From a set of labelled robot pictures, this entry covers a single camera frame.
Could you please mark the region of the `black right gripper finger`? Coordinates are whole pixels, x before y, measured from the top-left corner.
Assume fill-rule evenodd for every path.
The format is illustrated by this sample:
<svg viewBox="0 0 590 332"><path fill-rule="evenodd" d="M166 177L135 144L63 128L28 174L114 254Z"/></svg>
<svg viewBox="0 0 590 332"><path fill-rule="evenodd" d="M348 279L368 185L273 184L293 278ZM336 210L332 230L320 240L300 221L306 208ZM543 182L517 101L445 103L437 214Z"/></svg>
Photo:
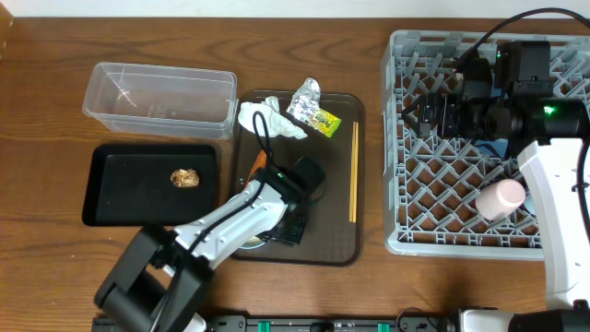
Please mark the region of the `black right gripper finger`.
<svg viewBox="0 0 590 332"><path fill-rule="evenodd" d="M425 106L427 97L425 95L418 96L409 106L401 112L401 119L408 125L420 125L421 110Z"/></svg>
<svg viewBox="0 0 590 332"><path fill-rule="evenodd" d="M427 136L427 125L412 119L406 120L406 123L414 131L417 137L424 138Z"/></svg>

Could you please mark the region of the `dark blue plate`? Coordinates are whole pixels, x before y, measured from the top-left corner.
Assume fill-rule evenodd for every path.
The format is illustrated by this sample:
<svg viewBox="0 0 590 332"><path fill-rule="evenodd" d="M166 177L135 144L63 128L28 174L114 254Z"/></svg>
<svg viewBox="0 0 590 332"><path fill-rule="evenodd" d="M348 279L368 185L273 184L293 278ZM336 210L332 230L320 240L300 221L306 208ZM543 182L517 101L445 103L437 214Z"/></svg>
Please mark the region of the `dark blue plate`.
<svg viewBox="0 0 590 332"><path fill-rule="evenodd" d="M483 100L483 110L482 110L482 129L485 129L485 116L487 115L488 108L495 104L497 101L504 101L505 100L505 93L502 89L492 89L490 91L490 96ZM499 160L508 160L510 158L510 150L508 140L505 138L472 138L470 140L472 146L478 149L478 151L482 155L489 156L491 158L496 158Z"/></svg>

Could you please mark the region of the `pink cup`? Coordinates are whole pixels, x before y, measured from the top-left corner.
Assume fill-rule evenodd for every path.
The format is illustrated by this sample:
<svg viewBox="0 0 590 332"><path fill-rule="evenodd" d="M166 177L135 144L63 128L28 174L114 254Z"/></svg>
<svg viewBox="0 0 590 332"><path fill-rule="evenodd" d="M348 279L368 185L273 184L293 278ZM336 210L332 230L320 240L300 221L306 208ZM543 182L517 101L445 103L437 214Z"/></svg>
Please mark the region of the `pink cup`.
<svg viewBox="0 0 590 332"><path fill-rule="evenodd" d="M512 179L501 180L485 187L476 198L480 216L496 220L516 211L525 201L525 188Z"/></svg>

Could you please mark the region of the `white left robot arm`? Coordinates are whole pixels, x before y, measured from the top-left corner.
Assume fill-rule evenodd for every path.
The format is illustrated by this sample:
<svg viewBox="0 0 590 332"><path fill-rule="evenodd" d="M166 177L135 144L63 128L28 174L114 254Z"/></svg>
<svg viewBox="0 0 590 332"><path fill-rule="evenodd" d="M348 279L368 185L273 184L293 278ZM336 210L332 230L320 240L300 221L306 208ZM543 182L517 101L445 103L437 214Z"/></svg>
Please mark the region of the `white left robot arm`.
<svg viewBox="0 0 590 332"><path fill-rule="evenodd" d="M271 159L236 196L175 227L142 228L99 286L94 303L124 331L204 331L198 314L214 270L256 235L293 220L325 181L320 165L299 158L289 169Z"/></svg>

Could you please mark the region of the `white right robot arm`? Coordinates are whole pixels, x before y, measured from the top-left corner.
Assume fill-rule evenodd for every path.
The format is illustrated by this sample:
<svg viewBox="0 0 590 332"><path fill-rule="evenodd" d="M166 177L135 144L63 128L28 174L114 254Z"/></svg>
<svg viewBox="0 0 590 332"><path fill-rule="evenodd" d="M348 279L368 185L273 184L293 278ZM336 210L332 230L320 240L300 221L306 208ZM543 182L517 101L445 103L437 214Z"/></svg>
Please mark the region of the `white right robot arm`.
<svg viewBox="0 0 590 332"><path fill-rule="evenodd" d="M532 196L546 269L546 308L513 314L462 309L458 331L586 331L589 328L589 112L557 98L548 41L509 41L493 64L470 48L456 61L456 93L431 92L401 112L418 135L505 139Z"/></svg>

